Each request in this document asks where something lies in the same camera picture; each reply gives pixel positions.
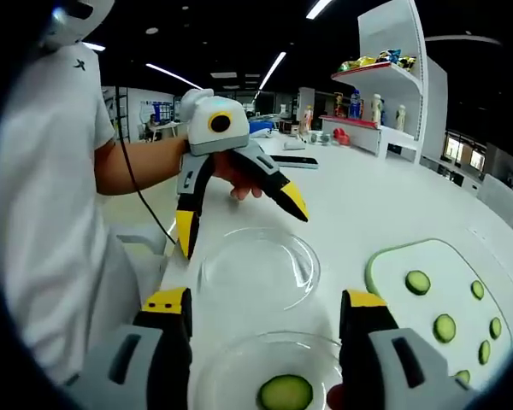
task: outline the person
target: person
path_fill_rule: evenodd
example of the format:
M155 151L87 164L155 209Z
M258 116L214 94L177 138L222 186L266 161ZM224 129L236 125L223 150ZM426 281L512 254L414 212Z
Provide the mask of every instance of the person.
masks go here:
M154 129L158 126L156 122L156 115L151 114L150 119L144 124L144 139L146 141L152 141L154 137ZM162 133L156 132L156 141L160 141L162 139Z
M97 55L80 42L113 4L84 0L54 11L0 122L0 288L21 339L58 383L140 306L135 273L97 205L97 193L135 187L112 140ZM186 137L129 144L140 189L176 175L185 150ZM232 196L262 194L225 153L215 164Z

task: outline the black ceiling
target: black ceiling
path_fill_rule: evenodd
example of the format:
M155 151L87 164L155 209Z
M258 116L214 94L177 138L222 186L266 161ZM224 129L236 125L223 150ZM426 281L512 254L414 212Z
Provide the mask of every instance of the black ceiling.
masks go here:
M296 92L308 86L342 91L343 86L330 75L341 62L359 57L357 17L385 1L334 0L315 20L307 20L315 2L116 0L110 16L87 41L106 46L100 55L104 85L175 95L190 88L145 67L149 62L204 88L253 89L258 84L247 84L245 74L264 76L275 57L285 51L286 59L265 90ZM449 76L447 127L513 151L513 138L498 135L501 119L509 113L504 104L509 91L504 79L509 79L502 70L510 55L506 46L510 23L503 19L502 9L477 0L416 0L416 6L426 37L471 32L503 44L427 42L427 53ZM159 32L145 34L149 27ZM236 72L238 78L210 76L226 71Z

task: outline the black cable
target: black cable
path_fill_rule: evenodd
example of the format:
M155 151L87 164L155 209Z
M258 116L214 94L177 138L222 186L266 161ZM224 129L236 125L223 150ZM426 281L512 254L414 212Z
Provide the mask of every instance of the black cable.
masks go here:
M146 206L146 209L148 209L148 212L150 212L150 215L152 215L152 218L156 221L160 229L165 233L165 236L168 237L168 239L173 243L173 245L176 244L176 242L171 238L171 236L168 234L168 232L165 230L165 228L162 225L162 222L157 218L156 214L154 214L154 211L148 204L148 202L144 199L143 194L141 193L139 189L139 185L137 184L137 181L135 180L135 175L133 174L133 169L131 168L131 162L129 161L129 155L127 155L127 149L126 149L126 143L123 140L123 132L121 130L121 116L120 116L120 86L115 87L115 99L116 99L116 115L118 117L118 138L120 139L120 145L121 150L123 151L123 156L126 159L127 164L127 170L129 171L129 176L131 177L131 181L133 182L133 186L135 187L135 190L137 191L137 194L139 194L139 198L142 201L142 203Z

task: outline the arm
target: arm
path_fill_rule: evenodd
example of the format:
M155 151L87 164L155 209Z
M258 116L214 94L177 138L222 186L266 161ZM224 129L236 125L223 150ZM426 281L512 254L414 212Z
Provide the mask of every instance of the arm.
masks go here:
M179 173L185 141L185 138L168 138L155 143L126 144L133 175L141 190ZM119 143L108 141L95 150L95 180L99 194L123 195L135 191Z

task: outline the cucumber slice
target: cucumber slice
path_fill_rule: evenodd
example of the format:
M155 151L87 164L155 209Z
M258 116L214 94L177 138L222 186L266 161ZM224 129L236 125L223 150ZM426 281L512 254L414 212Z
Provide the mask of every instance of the cucumber slice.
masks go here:
M456 335L456 323L448 314L441 314L433 323L433 334L441 343L448 343Z
M490 342L485 340L479 347L479 363L485 365L490 359Z
M459 378L464 383L469 384L469 380L471 379L471 375L469 374L469 370L461 370L460 372L454 375L455 378Z
M473 296L480 300L485 295L485 287L482 285L481 282L475 280L471 284L471 293L473 293Z
M292 374L270 379L258 390L257 397L265 410L304 410L313 399L311 384Z
M415 295L423 296L431 288L428 276L422 271L410 271L404 279L406 287Z
M498 318L494 318L490 321L490 336L496 340L502 333L502 322Z

